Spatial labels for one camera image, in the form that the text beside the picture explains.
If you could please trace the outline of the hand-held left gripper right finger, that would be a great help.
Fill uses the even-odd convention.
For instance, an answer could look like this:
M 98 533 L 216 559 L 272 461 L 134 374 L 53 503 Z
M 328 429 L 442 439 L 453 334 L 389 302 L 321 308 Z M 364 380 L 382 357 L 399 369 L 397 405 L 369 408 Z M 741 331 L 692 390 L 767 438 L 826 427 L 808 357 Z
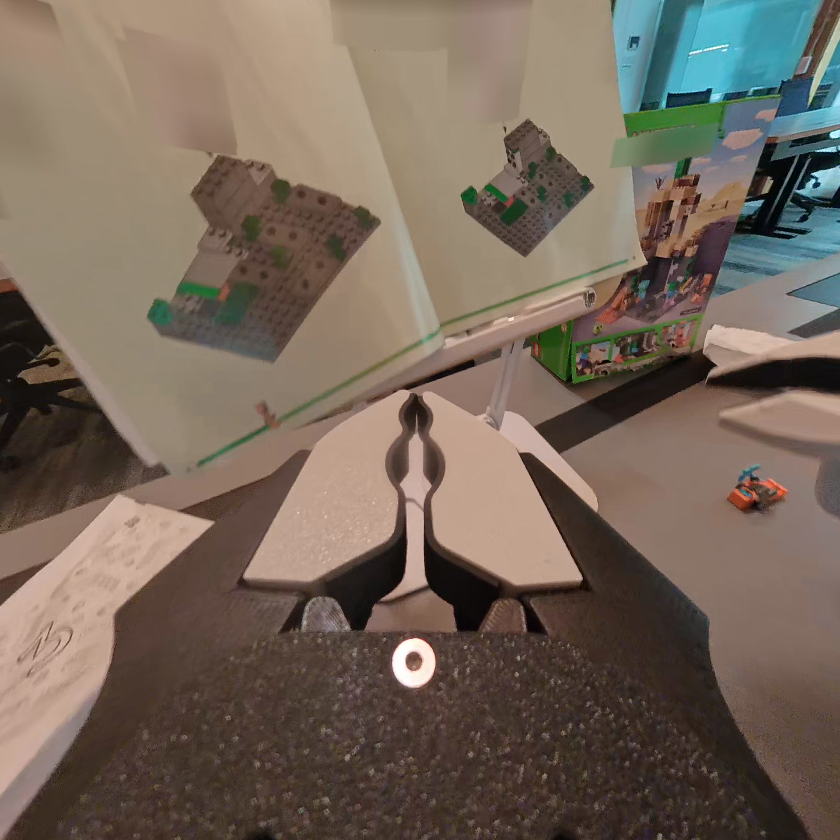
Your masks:
M 584 576 L 514 444 L 443 397 L 420 395 L 427 583 L 457 627 L 499 599 L 570 592 Z

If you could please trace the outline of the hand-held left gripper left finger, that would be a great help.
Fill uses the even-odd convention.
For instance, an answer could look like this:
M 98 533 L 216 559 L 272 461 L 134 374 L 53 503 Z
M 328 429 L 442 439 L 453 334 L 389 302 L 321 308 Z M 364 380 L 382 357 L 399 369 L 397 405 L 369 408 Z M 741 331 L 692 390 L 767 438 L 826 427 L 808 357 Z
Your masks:
M 352 629 L 406 572 L 408 445 L 417 396 L 399 391 L 329 431 L 303 463 L 245 569 L 262 590 L 326 596 Z

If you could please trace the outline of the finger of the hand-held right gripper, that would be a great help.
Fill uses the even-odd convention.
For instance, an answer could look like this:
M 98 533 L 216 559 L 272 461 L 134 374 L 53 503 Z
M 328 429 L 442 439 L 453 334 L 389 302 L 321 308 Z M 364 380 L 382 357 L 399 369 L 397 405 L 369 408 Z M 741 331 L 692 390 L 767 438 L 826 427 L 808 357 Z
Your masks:
M 734 388 L 838 388 L 839 338 L 792 342 L 718 366 L 707 384 Z
M 718 422 L 766 445 L 816 459 L 815 499 L 822 509 L 838 509 L 838 400 L 838 395 L 783 392 L 725 408 Z

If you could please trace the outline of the pale green instruction booklet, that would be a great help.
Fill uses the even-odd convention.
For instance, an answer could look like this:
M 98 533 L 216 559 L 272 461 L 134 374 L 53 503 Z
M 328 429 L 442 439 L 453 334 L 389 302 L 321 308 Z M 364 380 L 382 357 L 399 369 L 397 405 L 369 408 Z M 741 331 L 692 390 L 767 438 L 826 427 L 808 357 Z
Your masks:
M 2 2 L 2 267 L 149 466 L 640 267 L 609 2 Z

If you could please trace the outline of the grey background desk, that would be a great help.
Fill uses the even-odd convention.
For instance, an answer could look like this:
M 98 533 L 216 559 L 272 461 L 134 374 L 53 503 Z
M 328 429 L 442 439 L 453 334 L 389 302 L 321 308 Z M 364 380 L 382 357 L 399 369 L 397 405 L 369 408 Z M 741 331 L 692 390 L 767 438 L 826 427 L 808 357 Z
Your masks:
M 809 133 L 779 133 L 768 138 L 748 189 L 747 203 L 759 208 L 738 225 L 738 231 L 792 239 L 806 235 L 813 211 L 824 203 L 799 194 L 811 176 L 838 167 L 838 127 Z

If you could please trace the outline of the white and wood book stand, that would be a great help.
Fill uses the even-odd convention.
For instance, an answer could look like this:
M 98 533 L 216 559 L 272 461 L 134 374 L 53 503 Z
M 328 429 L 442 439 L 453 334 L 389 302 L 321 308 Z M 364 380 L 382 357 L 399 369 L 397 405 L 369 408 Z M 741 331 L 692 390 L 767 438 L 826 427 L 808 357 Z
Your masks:
M 593 489 L 529 421 L 507 410 L 524 340 L 529 335 L 580 317 L 587 309 L 593 308 L 595 302 L 596 290 L 593 286 L 565 290 L 528 304 L 517 315 L 497 318 L 458 333 L 446 339 L 443 347 L 435 353 L 370 390 L 364 401 L 371 403 L 401 389 L 411 391 L 420 384 L 430 382 L 436 375 L 446 376 L 447 371 L 458 364 L 500 349 L 500 370 L 487 409 L 479 418 L 499 430 L 518 451 L 536 456 L 593 510 L 597 510 L 598 501 Z M 424 502 L 431 486 L 424 475 L 421 445 L 410 444 L 408 452 L 407 477 L 402 481 L 406 493 L 406 570 L 401 583 L 381 600 L 383 604 L 396 602 L 428 588 L 424 570 Z

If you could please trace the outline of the orange toy brick figure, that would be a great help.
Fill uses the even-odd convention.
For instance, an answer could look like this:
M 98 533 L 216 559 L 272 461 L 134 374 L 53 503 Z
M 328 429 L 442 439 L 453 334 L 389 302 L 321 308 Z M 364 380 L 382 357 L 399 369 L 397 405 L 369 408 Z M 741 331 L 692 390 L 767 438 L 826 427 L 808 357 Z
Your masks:
M 761 466 L 750 465 L 739 475 L 727 496 L 728 501 L 741 511 L 764 510 L 783 501 L 788 490 L 774 479 L 762 478 Z

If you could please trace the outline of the green toy brick set box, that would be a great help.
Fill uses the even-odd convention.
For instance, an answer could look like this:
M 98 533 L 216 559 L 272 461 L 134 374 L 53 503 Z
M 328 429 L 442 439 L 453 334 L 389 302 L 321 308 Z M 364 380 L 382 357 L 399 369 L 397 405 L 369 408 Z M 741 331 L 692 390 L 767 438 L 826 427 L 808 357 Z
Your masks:
M 779 102 L 746 97 L 625 115 L 645 264 L 592 311 L 537 334 L 535 361 L 582 383 L 693 351 Z

